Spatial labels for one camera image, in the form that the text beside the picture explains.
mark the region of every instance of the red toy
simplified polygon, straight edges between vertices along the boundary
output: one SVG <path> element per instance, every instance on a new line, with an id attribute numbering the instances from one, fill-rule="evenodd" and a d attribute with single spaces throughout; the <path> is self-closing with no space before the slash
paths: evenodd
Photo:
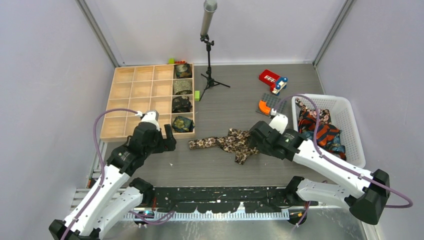
<path id="1" fill-rule="evenodd" d="M 287 87 L 289 79 L 287 77 L 279 76 L 272 71 L 265 69 L 260 75 L 259 80 L 266 83 L 269 86 L 269 91 L 275 95 L 280 95 L 281 89 Z"/>

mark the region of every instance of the cable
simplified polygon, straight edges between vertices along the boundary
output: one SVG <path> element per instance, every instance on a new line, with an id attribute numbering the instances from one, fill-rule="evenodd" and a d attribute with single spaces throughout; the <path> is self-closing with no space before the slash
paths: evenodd
<path id="1" fill-rule="evenodd" d="M 306 99 L 306 100 L 308 100 L 308 101 L 309 101 L 309 102 L 313 105 L 313 107 L 315 108 L 315 112 L 316 112 L 316 121 L 315 121 L 315 129 L 314 129 L 314 131 L 313 131 L 313 146 L 315 147 L 315 150 L 316 150 L 316 152 L 317 152 L 319 155 L 321 155 L 321 156 L 322 156 L 325 160 L 327 160 L 328 162 L 330 162 L 330 163 L 331 163 L 331 164 L 333 164 L 334 166 L 339 167 L 340 169 L 345 170 L 346 172 L 351 173 L 351 174 L 353 174 L 353 175 L 355 175 L 355 176 L 357 176 L 357 177 L 359 177 L 359 178 L 361 178 L 361 177 L 362 177 L 362 178 L 363 178 L 363 179 L 365 179 L 366 181 L 368 181 L 368 182 L 370 182 L 370 183 L 372 183 L 372 184 L 374 184 L 374 185 L 377 185 L 377 186 L 379 186 L 380 188 L 383 188 L 383 189 L 385 189 L 385 190 L 387 190 L 387 191 L 389 191 L 389 192 L 392 192 L 392 193 L 394 193 L 394 194 L 398 195 L 399 197 L 401 197 L 401 198 L 405 199 L 405 200 L 408 202 L 408 204 L 406 204 L 406 205 L 386 205 L 386 206 L 385 206 L 386 208 L 388 208 L 388 209 L 406 209 L 406 208 L 410 208 L 410 207 L 412 207 L 412 206 L 414 205 L 414 203 L 412 202 L 412 200 L 411 200 L 409 197 L 407 197 L 405 194 L 402 194 L 402 193 L 400 193 L 400 192 L 398 192 L 398 191 L 396 191 L 396 190 L 392 189 L 391 187 L 388 187 L 388 186 L 386 186 L 386 185 L 383 185 L 383 184 L 381 184 L 381 183 L 379 183 L 379 182 L 377 182 L 377 181 L 375 181 L 375 180 L 373 180 L 373 179 L 371 179 L 371 178 L 369 178 L 369 177 L 361 176 L 361 174 L 360 174 L 360 173 L 358 173 L 358 172 L 356 172 L 356 171 L 354 171 L 354 170 L 351 170 L 351 169 L 349 169 L 349 168 L 347 168 L 347 167 L 345 167 L 345 166 L 343 166 L 343 165 L 340 165 L 340 164 L 338 164 L 337 162 L 335 162 L 335 161 L 331 160 L 331 159 L 330 159 L 329 157 L 327 157 L 326 155 L 324 155 L 324 154 L 323 154 L 323 152 L 320 150 L 320 147 L 318 146 L 318 143 L 317 143 L 317 133 L 318 133 L 318 128 L 319 128 L 319 126 L 320 126 L 320 114 L 319 114 L 320 109 L 317 107 L 317 105 L 315 104 L 315 102 L 314 102 L 314 101 L 312 101 L 312 99 L 310 99 L 309 97 L 307 97 L 307 96 L 305 96 L 305 95 L 302 95 L 302 94 L 294 94 L 294 95 L 287 96 L 287 97 L 283 98 L 282 100 L 280 100 L 280 101 L 276 104 L 275 109 L 279 109 L 279 107 L 280 107 L 281 103 L 283 103 L 284 101 L 287 101 L 289 98 L 292 98 L 292 97 L 301 97 L 301 98 L 305 98 L 305 99 Z M 306 208 L 306 211 L 305 211 L 304 215 L 306 215 L 306 213 L 308 212 L 309 205 L 307 206 L 307 208 Z M 300 221 L 299 221 L 299 222 L 297 222 L 296 227 L 298 227 L 298 226 L 299 226 L 299 223 L 300 223 L 302 220 L 303 220 L 303 216 L 302 216 L 302 218 L 300 218 Z"/>
<path id="2" fill-rule="evenodd" d="M 151 210 L 154 211 L 156 207 L 156 197 L 153 199 L 153 205 L 151 206 Z"/>
<path id="3" fill-rule="evenodd" d="M 146 220 L 143 216 L 141 216 L 140 214 L 134 212 L 134 211 L 129 211 L 130 214 L 133 214 L 134 216 L 136 216 L 137 218 L 141 219 L 143 222 L 150 224 L 150 225 L 162 225 L 166 222 L 168 222 L 175 214 L 175 211 L 170 211 L 167 214 L 165 214 L 163 217 L 159 218 L 156 221 L 148 221 Z"/>
<path id="4" fill-rule="evenodd" d="M 94 120 L 94 125 L 93 125 L 93 140 L 94 140 L 94 146 L 95 146 L 95 150 L 98 156 L 98 160 L 100 162 L 100 170 L 101 170 L 101 175 L 100 175 L 100 182 L 96 188 L 96 190 L 94 191 L 94 193 L 91 195 L 91 197 L 88 199 L 88 201 L 84 204 L 84 206 L 82 206 L 82 208 L 79 210 L 79 212 L 75 215 L 75 217 L 73 218 L 73 220 L 70 222 L 69 226 L 66 228 L 65 232 L 63 233 L 62 237 L 60 238 L 60 240 L 65 240 L 66 235 L 68 235 L 69 231 L 71 230 L 72 226 L 77 222 L 78 218 L 81 216 L 81 214 L 83 214 L 84 210 L 89 206 L 89 204 L 93 201 L 93 199 L 95 198 L 95 196 L 97 195 L 97 193 L 100 191 L 100 189 L 102 188 L 103 182 L 105 181 L 105 162 L 103 161 L 103 157 L 102 154 L 100 153 L 100 147 L 99 147 L 99 143 L 97 140 L 97 123 L 99 122 L 99 120 L 106 114 L 111 113 L 111 112 L 115 112 L 115 111 L 127 111 L 133 114 L 137 114 L 136 111 L 134 110 L 130 110 L 127 108 L 114 108 L 114 109 L 110 109 L 107 110 L 105 112 L 103 112 L 102 114 L 100 114 L 95 120 Z"/>
<path id="5" fill-rule="evenodd" d="M 293 206 L 294 205 L 290 205 L 290 206 L 277 206 L 277 207 L 279 207 L 280 209 L 289 209 L 289 208 L 291 208 Z"/>
<path id="6" fill-rule="evenodd" d="M 302 214 L 302 216 L 300 217 L 299 221 L 296 223 L 296 225 L 291 229 L 290 234 L 293 233 L 293 231 L 299 227 L 299 224 L 301 224 L 302 220 L 305 218 L 306 214 L 308 213 L 309 207 L 311 206 L 311 202 L 308 201 L 306 203 L 306 208 L 305 208 L 305 212 Z"/>

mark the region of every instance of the wooden compartment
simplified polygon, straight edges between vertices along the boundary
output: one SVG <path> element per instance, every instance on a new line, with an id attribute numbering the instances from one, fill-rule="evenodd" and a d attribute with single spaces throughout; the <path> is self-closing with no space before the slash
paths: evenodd
<path id="1" fill-rule="evenodd" d="M 143 113 L 149 110 L 150 97 L 131 98 L 128 108 L 134 111 L 142 111 Z M 128 116 L 134 116 L 134 113 L 127 112 Z"/>
<path id="2" fill-rule="evenodd" d="M 130 99 L 116 99 L 116 100 L 109 100 L 107 102 L 106 110 L 110 109 L 127 109 L 128 103 L 130 102 Z M 108 117 L 125 117 L 127 115 L 126 111 L 113 111 L 109 112 L 105 115 L 106 118 Z"/>
<path id="3" fill-rule="evenodd" d="M 153 80 L 170 80 L 174 78 L 174 64 L 154 66 Z"/>
<path id="4" fill-rule="evenodd" d="M 133 82 L 151 81 L 154 66 L 139 66 L 135 68 Z"/>
<path id="5" fill-rule="evenodd" d="M 143 113 L 156 110 L 159 113 L 158 123 L 165 136 L 165 124 L 171 124 L 176 116 L 194 119 L 195 101 L 194 94 L 173 95 L 175 79 L 174 64 L 118 67 L 115 69 L 110 88 L 107 109 L 128 108 Z M 178 96 L 188 96 L 193 108 L 189 113 L 171 113 L 172 99 Z M 127 136 L 132 135 L 134 128 L 141 119 L 133 113 L 125 111 L 111 112 L 103 121 L 100 138 L 105 142 L 124 142 Z M 193 132 L 179 133 L 173 130 L 176 139 L 193 138 Z"/>
<path id="6" fill-rule="evenodd" d="M 171 125 L 172 122 L 175 120 L 177 116 L 182 116 L 188 119 L 193 120 L 194 122 L 194 129 L 193 132 L 176 132 L 174 129 L 172 129 L 172 134 L 175 139 L 186 139 L 186 138 L 194 138 L 196 133 L 196 121 L 195 121 L 195 115 L 193 112 L 186 112 L 186 113 L 173 113 L 171 115 Z"/>
<path id="7" fill-rule="evenodd" d="M 134 67 L 118 67 L 115 68 L 113 76 L 114 83 L 132 82 L 134 76 Z"/>
<path id="8" fill-rule="evenodd" d="M 100 138 L 104 141 L 113 140 L 116 136 L 123 136 L 127 117 L 105 117 L 101 128 Z"/>
<path id="9" fill-rule="evenodd" d="M 152 92 L 152 81 L 133 82 L 131 98 L 149 98 Z"/>
<path id="10" fill-rule="evenodd" d="M 112 83 L 109 99 L 129 99 L 131 92 L 131 82 Z"/>
<path id="11" fill-rule="evenodd" d="M 162 130 L 162 135 L 165 137 L 165 124 L 171 125 L 171 114 L 160 114 L 157 122 L 159 123 L 159 127 Z"/>
<path id="12" fill-rule="evenodd" d="M 139 116 L 134 116 L 134 114 L 132 114 L 132 116 L 128 116 L 126 118 L 125 136 L 133 135 L 134 129 L 137 127 L 137 125 L 140 122 L 141 122 L 141 119 Z"/>
<path id="13" fill-rule="evenodd" d="M 157 96 L 150 98 L 150 110 L 156 110 L 161 114 L 171 113 L 171 96 Z"/>
<path id="14" fill-rule="evenodd" d="M 151 96 L 171 96 L 172 95 L 172 80 L 153 81 L 151 86 Z"/>

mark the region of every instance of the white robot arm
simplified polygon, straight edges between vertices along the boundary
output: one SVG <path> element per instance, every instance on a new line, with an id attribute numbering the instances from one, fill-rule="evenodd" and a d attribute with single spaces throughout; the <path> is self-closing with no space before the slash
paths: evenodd
<path id="1" fill-rule="evenodd" d="M 50 233 L 55 240 L 63 237 L 82 207 L 90 201 L 78 220 L 71 226 L 66 240 L 98 240 L 103 239 L 108 230 L 128 211 L 141 203 L 149 203 L 154 198 L 153 186 L 135 178 L 120 197 L 110 202 L 113 195 L 125 184 L 133 173 L 141 166 L 150 154 L 174 151 L 177 141 L 174 139 L 171 126 L 165 125 L 166 138 L 162 137 L 157 111 L 143 114 L 140 123 L 129 136 L 126 143 L 115 148 L 104 167 L 104 182 L 98 193 L 92 198 L 99 186 L 97 181 L 81 203 L 64 220 L 54 220 Z"/>
<path id="2" fill-rule="evenodd" d="M 250 129 L 250 147 L 256 147 L 262 154 L 309 167 L 337 183 L 314 182 L 295 176 L 286 187 L 289 204 L 319 201 L 348 209 L 359 220 L 376 225 L 390 193 L 363 177 L 389 187 L 389 175 L 380 169 L 371 172 L 359 168 L 321 149 L 325 156 L 361 177 L 340 169 L 322 158 L 311 140 L 293 129 L 286 129 L 287 123 L 287 117 L 282 114 L 277 114 L 270 124 L 259 121 Z"/>

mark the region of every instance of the tripod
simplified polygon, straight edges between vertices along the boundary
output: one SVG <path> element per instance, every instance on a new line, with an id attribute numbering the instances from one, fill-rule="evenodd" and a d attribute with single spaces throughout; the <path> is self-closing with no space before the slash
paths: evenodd
<path id="1" fill-rule="evenodd" d="M 231 88 L 229 85 L 224 84 L 222 82 L 219 81 L 215 81 L 215 79 L 212 78 L 212 68 L 211 68 L 211 49 L 213 45 L 215 45 L 214 41 L 209 41 L 209 36 L 206 34 L 205 36 L 201 36 L 200 37 L 200 41 L 204 42 L 206 44 L 206 51 L 207 51 L 207 71 L 206 74 L 207 76 L 203 75 L 203 73 L 201 74 L 204 78 L 206 78 L 206 87 L 203 90 L 203 93 L 200 96 L 199 102 L 202 100 L 203 94 L 205 94 L 205 91 L 215 87 L 217 85 L 223 85 L 227 88 Z"/>

